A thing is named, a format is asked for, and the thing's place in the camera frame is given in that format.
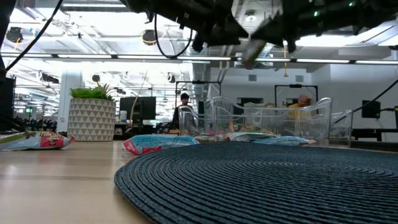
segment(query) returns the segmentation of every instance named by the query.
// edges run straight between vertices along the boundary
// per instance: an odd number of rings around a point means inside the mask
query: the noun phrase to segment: black woven placemat
[[[216,142],[140,156],[114,181],[156,223],[398,223],[398,154]]]

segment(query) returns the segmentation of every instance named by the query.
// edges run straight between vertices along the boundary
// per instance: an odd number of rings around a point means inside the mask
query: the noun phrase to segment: desk
[[[382,133],[398,133],[398,129],[382,129],[382,128],[359,128],[353,129],[351,136],[358,140],[359,138],[376,138],[382,141]]]
[[[1,152],[1,223],[150,223],[114,186],[114,173],[133,158],[120,141]]]

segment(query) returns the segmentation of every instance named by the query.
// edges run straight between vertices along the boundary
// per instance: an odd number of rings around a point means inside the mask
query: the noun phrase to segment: white geometric planter
[[[72,98],[68,118],[68,137],[76,141],[112,141],[116,102],[91,98]]]

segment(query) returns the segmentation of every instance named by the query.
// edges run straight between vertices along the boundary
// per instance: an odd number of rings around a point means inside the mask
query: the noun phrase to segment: green plant
[[[94,98],[94,99],[102,99],[102,100],[110,100],[113,101],[112,96],[110,95],[111,89],[109,89],[109,85],[105,84],[101,86],[97,83],[98,86],[94,89],[91,88],[76,88],[70,89],[69,94],[72,98]]]

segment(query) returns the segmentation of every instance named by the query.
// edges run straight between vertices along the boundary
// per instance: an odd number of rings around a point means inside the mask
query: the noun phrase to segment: clear plastic bin
[[[332,113],[330,121],[329,142],[331,146],[351,146],[353,128],[353,110]]]
[[[215,130],[210,114],[198,114],[189,106],[178,107],[178,112],[182,136],[197,137],[203,140],[200,142],[214,141]]]
[[[225,96],[211,101],[215,133],[262,133],[314,140],[327,147],[331,120],[331,98],[305,108],[243,108]]]

